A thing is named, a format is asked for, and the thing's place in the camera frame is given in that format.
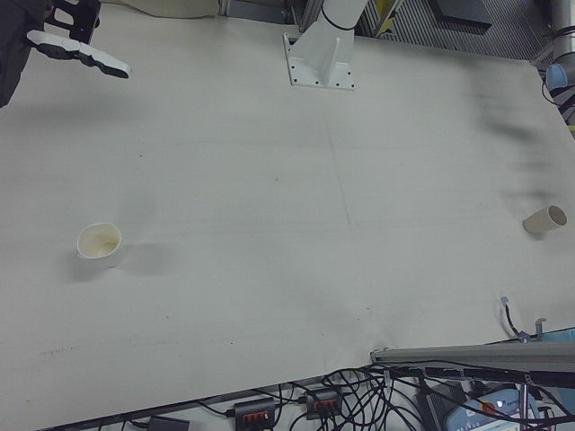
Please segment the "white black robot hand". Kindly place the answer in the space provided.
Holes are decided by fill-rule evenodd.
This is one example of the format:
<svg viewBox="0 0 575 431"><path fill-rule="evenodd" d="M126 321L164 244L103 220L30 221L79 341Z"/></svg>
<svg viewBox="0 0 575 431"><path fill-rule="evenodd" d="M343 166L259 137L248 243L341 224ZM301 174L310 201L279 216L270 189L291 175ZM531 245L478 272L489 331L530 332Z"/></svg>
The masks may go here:
<svg viewBox="0 0 575 431"><path fill-rule="evenodd" d="M3 1L1 106L12 99L32 49L57 60L77 60L106 75L129 78L128 64L90 45L101 8L99 1Z"/></svg>

